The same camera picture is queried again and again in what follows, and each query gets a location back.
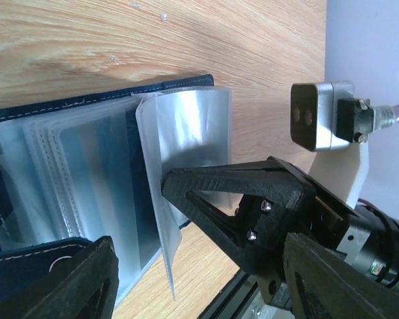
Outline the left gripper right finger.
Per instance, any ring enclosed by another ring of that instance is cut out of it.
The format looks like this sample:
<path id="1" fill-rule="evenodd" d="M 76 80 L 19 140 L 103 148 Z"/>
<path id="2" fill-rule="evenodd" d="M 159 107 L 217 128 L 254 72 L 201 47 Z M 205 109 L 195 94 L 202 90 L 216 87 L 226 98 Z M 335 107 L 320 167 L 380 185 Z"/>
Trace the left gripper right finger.
<path id="1" fill-rule="evenodd" d="M 296 318 L 399 318 L 399 294 L 300 233 L 288 233 L 284 272 Z"/>

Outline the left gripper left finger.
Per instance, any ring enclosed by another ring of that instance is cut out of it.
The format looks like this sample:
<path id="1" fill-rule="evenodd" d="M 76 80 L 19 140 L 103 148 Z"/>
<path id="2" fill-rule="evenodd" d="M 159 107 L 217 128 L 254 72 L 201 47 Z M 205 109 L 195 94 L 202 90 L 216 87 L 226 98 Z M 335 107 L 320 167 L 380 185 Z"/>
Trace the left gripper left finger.
<path id="1" fill-rule="evenodd" d="M 111 318 L 117 290 L 109 236 L 0 251 L 0 318 Z"/>

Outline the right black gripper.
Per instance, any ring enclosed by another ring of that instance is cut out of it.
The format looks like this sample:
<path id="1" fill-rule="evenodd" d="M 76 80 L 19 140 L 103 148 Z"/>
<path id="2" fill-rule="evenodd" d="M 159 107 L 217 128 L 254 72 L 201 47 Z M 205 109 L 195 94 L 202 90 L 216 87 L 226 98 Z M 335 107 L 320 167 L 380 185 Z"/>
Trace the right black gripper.
<path id="1" fill-rule="evenodd" d="M 257 277 L 270 306 L 291 309 L 282 266 L 288 231 L 307 235 L 386 284 L 386 215 L 362 200 L 348 210 L 333 199 L 315 198 L 304 173 L 281 159 L 175 168 L 164 177 L 162 195 L 244 272 L 263 272 L 272 255 Z"/>

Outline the navy blue card holder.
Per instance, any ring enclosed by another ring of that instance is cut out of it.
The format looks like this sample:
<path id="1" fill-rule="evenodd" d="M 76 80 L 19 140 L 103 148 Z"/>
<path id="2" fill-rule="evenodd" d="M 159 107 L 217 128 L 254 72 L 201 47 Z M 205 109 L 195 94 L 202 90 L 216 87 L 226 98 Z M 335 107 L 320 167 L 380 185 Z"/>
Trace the navy blue card holder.
<path id="1" fill-rule="evenodd" d="M 116 303 L 159 256 L 171 269 L 188 218 L 163 176 L 230 163 L 231 107 L 206 74 L 0 109 L 0 303 L 102 237 Z"/>

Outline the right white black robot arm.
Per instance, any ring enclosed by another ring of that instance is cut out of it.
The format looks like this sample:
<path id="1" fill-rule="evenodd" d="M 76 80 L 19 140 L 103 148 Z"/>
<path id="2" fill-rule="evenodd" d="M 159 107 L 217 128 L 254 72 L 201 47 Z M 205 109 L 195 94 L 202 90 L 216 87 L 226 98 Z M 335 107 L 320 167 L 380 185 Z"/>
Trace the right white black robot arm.
<path id="1" fill-rule="evenodd" d="M 278 158 L 170 171 L 162 195 L 296 318 L 399 318 L 399 221 Z"/>

